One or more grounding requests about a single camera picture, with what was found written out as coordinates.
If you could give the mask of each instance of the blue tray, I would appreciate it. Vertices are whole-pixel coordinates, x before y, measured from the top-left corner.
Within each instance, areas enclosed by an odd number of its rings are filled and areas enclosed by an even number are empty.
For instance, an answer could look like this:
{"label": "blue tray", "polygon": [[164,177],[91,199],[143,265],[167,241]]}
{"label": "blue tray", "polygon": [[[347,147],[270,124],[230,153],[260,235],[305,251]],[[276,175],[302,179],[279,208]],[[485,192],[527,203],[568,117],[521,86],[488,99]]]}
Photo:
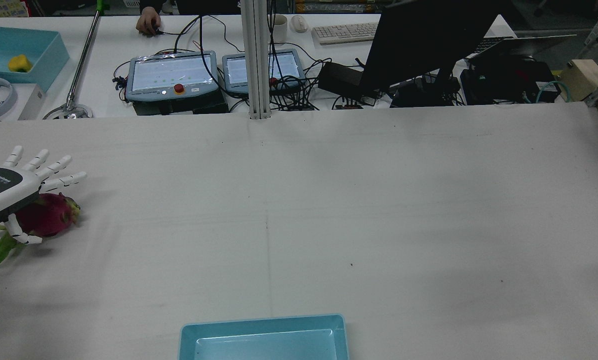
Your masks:
{"label": "blue tray", "polygon": [[[29,72],[8,69],[11,58],[20,54],[32,63]],[[0,78],[14,84],[38,84],[47,92],[68,58],[59,32],[0,27]]]}
{"label": "blue tray", "polygon": [[349,360],[340,314],[191,323],[178,360]]}

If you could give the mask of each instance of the person's hand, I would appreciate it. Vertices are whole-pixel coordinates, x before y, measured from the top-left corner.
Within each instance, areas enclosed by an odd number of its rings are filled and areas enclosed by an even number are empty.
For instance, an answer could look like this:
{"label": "person's hand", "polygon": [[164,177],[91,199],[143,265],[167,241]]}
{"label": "person's hand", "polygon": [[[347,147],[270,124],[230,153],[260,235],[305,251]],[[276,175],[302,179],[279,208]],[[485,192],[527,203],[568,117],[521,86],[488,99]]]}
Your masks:
{"label": "person's hand", "polygon": [[162,18],[152,6],[146,6],[137,20],[136,29],[146,35],[156,35],[157,29],[162,25]]}

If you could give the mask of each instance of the yellow sponge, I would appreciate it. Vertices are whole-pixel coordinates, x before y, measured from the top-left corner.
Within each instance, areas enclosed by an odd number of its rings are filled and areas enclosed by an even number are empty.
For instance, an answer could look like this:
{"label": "yellow sponge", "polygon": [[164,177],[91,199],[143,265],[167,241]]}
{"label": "yellow sponge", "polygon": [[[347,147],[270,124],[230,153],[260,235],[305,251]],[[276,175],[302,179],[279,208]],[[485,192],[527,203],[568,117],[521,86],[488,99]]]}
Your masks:
{"label": "yellow sponge", "polygon": [[26,55],[16,55],[8,61],[8,69],[17,73],[27,73],[32,69],[32,64]]}

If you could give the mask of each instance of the green handle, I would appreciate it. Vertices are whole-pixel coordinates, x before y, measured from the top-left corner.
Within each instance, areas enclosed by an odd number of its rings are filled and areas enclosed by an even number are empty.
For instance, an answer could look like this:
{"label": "green handle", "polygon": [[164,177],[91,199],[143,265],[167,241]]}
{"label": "green handle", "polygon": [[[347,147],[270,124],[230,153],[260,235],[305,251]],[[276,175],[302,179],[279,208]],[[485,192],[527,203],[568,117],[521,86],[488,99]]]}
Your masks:
{"label": "green handle", "polygon": [[106,3],[106,0],[97,0],[97,11],[103,15],[105,10],[110,10],[110,5]]}

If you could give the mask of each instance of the white keyboard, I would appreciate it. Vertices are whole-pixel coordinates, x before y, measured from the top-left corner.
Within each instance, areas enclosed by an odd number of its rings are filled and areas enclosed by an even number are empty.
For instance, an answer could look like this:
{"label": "white keyboard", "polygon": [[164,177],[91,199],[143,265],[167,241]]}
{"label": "white keyboard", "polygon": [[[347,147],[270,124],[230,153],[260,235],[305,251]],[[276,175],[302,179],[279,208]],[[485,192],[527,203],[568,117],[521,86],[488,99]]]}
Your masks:
{"label": "white keyboard", "polygon": [[321,45],[372,41],[377,22],[347,23],[344,25],[315,26],[312,37]]}

